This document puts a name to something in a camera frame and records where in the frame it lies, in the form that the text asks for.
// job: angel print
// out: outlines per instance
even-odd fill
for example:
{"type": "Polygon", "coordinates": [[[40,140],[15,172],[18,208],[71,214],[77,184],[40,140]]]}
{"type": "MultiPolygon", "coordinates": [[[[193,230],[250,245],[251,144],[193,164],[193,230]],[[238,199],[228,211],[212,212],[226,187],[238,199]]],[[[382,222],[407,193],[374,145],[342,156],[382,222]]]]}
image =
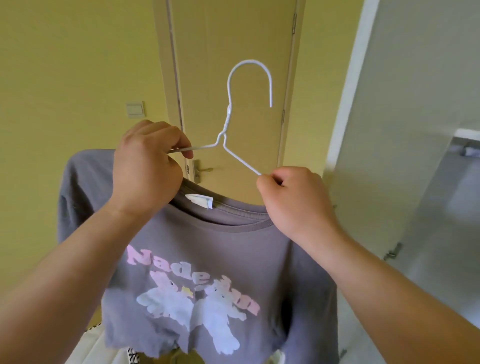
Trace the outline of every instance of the angel print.
{"type": "Polygon", "coordinates": [[[229,327],[229,317],[241,321],[247,315],[234,306],[235,298],[230,292],[231,280],[222,276],[214,280],[210,286],[203,287],[206,297],[195,304],[192,314],[191,330],[203,325],[213,338],[213,344],[219,354],[232,355],[240,347],[239,341],[233,336],[229,327]]]}
{"type": "Polygon", "coordinates": [[[170,317],[180,325],[190,330],[190,319],[193,312],[193,293],[183,287],[179,291],[164,272],[150,272],[157,287],[142,293],[137,297],[137,302],[147,308],[147,311],[155,318],[170,317]]]}

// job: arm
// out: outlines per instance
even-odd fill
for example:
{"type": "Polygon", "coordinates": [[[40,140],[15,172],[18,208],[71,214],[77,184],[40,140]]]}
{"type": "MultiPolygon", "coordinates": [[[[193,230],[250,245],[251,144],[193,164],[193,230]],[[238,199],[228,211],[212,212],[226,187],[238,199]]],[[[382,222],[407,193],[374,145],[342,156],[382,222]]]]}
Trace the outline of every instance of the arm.
{"type": "Polygon", "coordinates": [[[1,302],[3,361],[27,363],[32,353],[38,363],[67,360],[128,243],[180,187],[181,168],[166,152],[188,146],[166,123],[142,121],[126,133],[115,153],[109,202],[1,302]]]}
{"type": "Polygon", "coordinates": [[[272,176],[257,182],[272,221],[331,275],[388,363],[480,362],[480,330],[348,237],[320,176],[272,176]]]}

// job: white wire hanger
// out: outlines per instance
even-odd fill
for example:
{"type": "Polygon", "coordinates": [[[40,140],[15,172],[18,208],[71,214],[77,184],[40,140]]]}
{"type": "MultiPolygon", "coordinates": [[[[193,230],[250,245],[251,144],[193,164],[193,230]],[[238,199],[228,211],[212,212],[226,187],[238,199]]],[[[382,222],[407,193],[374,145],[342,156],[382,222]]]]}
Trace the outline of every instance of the white wire hanger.
{"type": "Polygon", "coordinates": [[[268,70],[268,68],[261,62],[257,61],[257,60],[244,60],[240,63],[238,63],[235,67],[232,68],[232,70],[230,71],[230,75],[228,75],[228,80],[227,80],[227,91],[228,91],[228,107],[227,107],[227,119],[225,120],[225,124],[223,126],[223,130],[218,134],[217,138],[216,138],[216,142],[214,144],[209,144],[207,146],[193,146],[193,147],[190,147],[190,148],[182,148],[182,149],[173,149],[173,150],[170,150],[168,153],[178,153],[178,152],[186,152],[188,150],[197,150],[197,149],[207,149],[207,148],[213,148],[215,146],[217,146],[219,143],[220,143],[220,138],[221,136],[223,135],[223,148],[229,152],[234,158],[236,158],[238,161],[240,161],[241,163],[243,163],[244,166],[250,168],[250,170],[252,170],[253,172],[255,172],[256,174],[258,174],[259,176],[261,175],[261,173],[259,171],[257,171],[255,168],[253,168],[250,164],[248,164],[247,162],[245,162],[242,158],[240,158],[239,156],[237,156],[235,153],[233,153],[230,149],[227,148],[227,129],[228,129],[228,124],[230,123],[230,116],[232,114],[232,94],[231,94],[231,91],[230,91],[230,80],[232,78],[232,75],[233,73],[237,70],[237,68],[239,68],[240,66],[243,66],[244,64],[258,64],[260,67],[262,67],[264,69],[264,71],[267,73],[268,75],[268,81],[269,81],[269,84],[270,84],[270,107],[273,106],[273,96],[272,96],[272,75],[270,73],[270,71],[268,70]]]}

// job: door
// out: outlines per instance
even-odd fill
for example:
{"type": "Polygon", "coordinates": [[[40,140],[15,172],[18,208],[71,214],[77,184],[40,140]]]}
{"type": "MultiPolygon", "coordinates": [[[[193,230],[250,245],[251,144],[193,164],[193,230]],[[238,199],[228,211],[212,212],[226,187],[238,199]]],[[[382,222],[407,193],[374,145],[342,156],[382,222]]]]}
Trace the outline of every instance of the door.
{"type": "MultiPolygon", "coordinates": [[[[295,7],[296,0],[169,2],[182,126],[194,146],[215,142],[227,115],[228,75],[238,62],[255,59],[272,74],[273,107],[265,71],[240,67],[231,80],[228,147],[261,173],[277,166],[295,7]]],[[[256,174],[221,145],[194,153],[200,169],[212,169],[201,173],[201,186],[262,203],[256,174]]]]}

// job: gray t-shirt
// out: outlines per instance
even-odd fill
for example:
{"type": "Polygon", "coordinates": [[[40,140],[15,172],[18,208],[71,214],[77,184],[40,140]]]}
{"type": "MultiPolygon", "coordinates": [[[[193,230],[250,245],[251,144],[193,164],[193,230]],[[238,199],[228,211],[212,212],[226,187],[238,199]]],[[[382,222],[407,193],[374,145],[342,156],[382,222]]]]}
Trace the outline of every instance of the gray t-shirt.
{"type": "MultiPolygon", "coordinates": [[[[59,200],[64,241],[112,194],[113,150],[68,162],[59,200]]],[[[184,180],[135,236],[102,299],[106,344],[158,357],[180,347],[206,364],[338,363],[336,285],[263,206],[184,180]],[[214,198],[213,209],[185,194],[214,198]]]]}

